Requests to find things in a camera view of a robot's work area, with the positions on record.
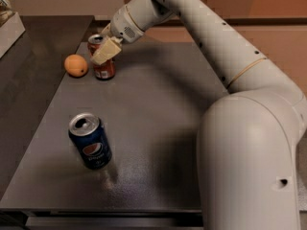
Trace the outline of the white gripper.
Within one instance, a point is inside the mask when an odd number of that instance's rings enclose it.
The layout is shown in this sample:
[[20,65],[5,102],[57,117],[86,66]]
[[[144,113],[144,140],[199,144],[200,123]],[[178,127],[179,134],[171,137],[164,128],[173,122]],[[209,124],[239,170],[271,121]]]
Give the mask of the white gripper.
[[104,36],[99,48],[91,57],[94,64],[102,65],[122,51],[123,43],[133,43],[144,35],[130,13],[128,4],[115,13],[110,21],[100,32]]

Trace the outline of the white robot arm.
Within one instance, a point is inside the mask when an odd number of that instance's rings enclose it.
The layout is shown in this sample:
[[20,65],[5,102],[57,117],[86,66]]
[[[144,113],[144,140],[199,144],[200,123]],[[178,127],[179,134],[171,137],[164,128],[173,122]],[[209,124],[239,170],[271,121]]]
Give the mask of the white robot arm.
[[301,230],[296,147],[307,99],[261,51],[201,0],[131,0],[102,30],[93,61],[115,57],[153,25],[177,16],[227,95],[201,118],[197,166],[206,230]]

